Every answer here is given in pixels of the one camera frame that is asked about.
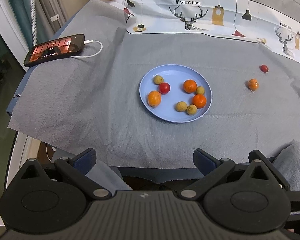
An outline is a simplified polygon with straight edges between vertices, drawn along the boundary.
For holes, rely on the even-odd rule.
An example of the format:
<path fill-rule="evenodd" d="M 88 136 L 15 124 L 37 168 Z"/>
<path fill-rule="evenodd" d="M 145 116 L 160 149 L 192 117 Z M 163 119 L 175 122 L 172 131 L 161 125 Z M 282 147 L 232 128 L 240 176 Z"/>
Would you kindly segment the small red cherry tomato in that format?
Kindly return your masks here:
<path fill-rule="evenodd" d="M 159 92 L 161 94 L 167 94 L 170 91 L 170 85 L 166 82 L 159 84 Z"/>

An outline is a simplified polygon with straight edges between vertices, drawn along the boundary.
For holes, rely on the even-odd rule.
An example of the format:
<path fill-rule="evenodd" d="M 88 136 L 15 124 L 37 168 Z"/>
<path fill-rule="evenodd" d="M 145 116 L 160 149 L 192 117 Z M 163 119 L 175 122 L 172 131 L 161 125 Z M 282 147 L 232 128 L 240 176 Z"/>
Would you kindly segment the blue plastic plate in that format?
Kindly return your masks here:
<path fill-rule="evenodd" d="M 154 77 L 157 75 L 162 76 L 164 81 L 170 85 L 170 91 L 161 96 L 161 103 L 157 107 L 151 107 L 148 103 L 148 94 L 153 90 L 159 90 L 158 85 L 154 83 Z M 194 115 L 181 113 L 175 109 L 175 105 L 179 101 L 191 103 L 194 97 L 193 94 L 187 93 L 183 89 L 183 83 L 186 80 L 194 80 L 197 85 L 205 89 L 204 96 L 207 102 Z M 139 84 L 139 96 L 150 113 L 159 119 L 172 123 L 187 123 L 198 120 L 209 111 L 212 103 L 212 91 L 206 79 L 197 71 L 178 64 L 164 64 L 147 72 Z"/>

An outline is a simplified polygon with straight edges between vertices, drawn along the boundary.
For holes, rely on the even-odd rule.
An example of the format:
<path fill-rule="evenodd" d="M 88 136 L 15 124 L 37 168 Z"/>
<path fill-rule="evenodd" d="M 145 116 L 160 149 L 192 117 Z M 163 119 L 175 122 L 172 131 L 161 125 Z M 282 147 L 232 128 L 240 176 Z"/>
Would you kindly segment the pale tan longan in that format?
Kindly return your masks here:
<path fill-rule="evenodd" d="M 164 78 L 160 75 L 156 75 L 154 76 L 153 78 L 153 82 L 156 84 L 156 85 L 160 85 L 161 83 L 164 82 Z"/>

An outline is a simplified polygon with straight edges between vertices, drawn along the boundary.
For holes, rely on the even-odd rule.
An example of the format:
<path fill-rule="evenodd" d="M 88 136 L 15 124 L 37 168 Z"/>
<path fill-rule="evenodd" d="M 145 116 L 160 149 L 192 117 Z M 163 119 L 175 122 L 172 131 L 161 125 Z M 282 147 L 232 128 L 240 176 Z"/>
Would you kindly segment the red cherry tomato with stem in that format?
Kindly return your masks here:
<path fill-rule="evenodd" d="M 265 64 L 262 64 L 259 68 L 260 68 L 260 70 L 263 73 L 267 73 L 268 72 L 268 67 Z"/>

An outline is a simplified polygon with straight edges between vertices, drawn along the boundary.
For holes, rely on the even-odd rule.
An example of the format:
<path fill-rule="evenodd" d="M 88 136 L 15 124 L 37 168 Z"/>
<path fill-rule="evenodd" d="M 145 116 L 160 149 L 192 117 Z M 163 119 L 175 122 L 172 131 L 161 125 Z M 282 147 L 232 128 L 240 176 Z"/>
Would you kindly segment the large yellow-green longan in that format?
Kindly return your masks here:
<path fill-rule="evenodd" d="M 186 109 L 188 115 L 195 115 L 197 113 L 197 107 L 193 104 L 189 105 Z"/>

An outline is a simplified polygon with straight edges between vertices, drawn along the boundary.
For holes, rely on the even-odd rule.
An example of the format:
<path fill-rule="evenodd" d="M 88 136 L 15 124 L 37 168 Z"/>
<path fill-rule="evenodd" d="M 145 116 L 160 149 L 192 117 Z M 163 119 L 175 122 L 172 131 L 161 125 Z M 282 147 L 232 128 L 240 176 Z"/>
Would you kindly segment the orange tangerine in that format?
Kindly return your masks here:
<path fill-rule="evenodd" d="M 188 94 L 194 93 L 196 89 L 197 83 L 194 80 L 188 79 L 183 83 L 183 90 Z"/>
<path fill-rule="evenodd" d="M 192 98 L 192 104 L 195 105 L 198 109 L 205 107 L 207 99 L 202 94 L 196 94 Z"/>

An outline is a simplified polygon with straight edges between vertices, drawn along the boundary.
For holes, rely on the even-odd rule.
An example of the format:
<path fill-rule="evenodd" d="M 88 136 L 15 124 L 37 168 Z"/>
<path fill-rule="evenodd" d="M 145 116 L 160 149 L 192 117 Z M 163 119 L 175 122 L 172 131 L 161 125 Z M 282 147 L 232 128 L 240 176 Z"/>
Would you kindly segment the grey curtain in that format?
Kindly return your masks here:
<path fill-rule="evenodd" d="M 67 22 L 61 0 L 29 0 L 32 44 L 51 38 Z"/>

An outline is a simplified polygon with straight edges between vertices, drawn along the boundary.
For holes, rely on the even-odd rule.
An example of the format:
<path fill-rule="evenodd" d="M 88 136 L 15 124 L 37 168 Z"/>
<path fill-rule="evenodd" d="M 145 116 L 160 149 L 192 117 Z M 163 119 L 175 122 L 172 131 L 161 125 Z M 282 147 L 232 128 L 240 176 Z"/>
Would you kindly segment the grey cloth cover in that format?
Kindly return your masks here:
<path fill-rule="evenodd" d="M 8 127 L 162 183 L 252 150 L 300 190 L 300 0 L 90 0 L 31 48 Z"/>

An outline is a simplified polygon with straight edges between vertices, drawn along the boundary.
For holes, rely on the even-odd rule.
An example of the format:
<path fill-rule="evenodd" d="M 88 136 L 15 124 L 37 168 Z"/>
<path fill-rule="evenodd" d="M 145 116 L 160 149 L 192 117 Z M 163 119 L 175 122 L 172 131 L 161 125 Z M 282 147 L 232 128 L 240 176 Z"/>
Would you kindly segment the black smartphone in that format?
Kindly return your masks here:
<path fill-rule="evenodd" d="M 79 55 L 84 47 L 85 35 L 76 34 L 57 38 L 33 46 L 24 59 L 25 67 Z"/>

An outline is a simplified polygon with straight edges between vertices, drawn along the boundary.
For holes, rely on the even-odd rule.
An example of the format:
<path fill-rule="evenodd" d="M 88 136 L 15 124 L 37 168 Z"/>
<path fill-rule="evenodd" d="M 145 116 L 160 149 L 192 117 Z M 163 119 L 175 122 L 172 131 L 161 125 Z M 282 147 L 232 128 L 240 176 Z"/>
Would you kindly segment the orange fruit edge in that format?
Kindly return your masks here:
<path fill-rule="evenodd" d="M 250 79 L 247 83 L 248 88 L 251 91 L 256 91 L 259 88 L 259 82 L 257 79 Z"/>

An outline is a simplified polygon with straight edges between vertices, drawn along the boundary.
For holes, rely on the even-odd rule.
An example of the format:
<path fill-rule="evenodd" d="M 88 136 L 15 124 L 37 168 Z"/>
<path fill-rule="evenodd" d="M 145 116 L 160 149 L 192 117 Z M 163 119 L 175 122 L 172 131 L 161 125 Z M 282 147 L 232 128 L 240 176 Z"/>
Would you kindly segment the yellow longan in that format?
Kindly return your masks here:
<path fill-rule="evenodd" d="M 196 94 L 204 95 L 205 94 L 205 88 L 202 86 L 198 86 L 196 88 Z"/>
<path fill-rule="evenodd" d="M 176 105 L 175 105 L 175 110 L 178 112 L 184 112 L 187 110 L 187 103 L 184 101 L 179 101 Z"/>

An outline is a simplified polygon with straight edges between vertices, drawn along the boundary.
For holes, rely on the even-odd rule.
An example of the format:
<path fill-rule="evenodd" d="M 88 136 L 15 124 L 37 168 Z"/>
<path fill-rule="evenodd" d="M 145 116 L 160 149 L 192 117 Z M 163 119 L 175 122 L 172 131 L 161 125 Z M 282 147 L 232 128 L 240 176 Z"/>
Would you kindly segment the orange kumquat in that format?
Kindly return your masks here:
<path fill-rule="evenodd" d="M 148 104 L 149 106 L 155 108 L 161 103 L 161 93 L 153 90 L 148 94 Z"/>

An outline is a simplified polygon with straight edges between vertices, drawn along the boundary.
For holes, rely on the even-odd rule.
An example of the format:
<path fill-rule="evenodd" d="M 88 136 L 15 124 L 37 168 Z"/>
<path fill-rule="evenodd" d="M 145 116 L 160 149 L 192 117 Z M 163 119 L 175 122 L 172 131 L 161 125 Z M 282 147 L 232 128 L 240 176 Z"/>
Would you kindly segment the white deer print cloth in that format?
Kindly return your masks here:
<path fill-rule="evenodd" d="M 200 33 L 259 43 L 300 63 L 300 22 L 252 0 L 100 0 L 131 34 Z"/>

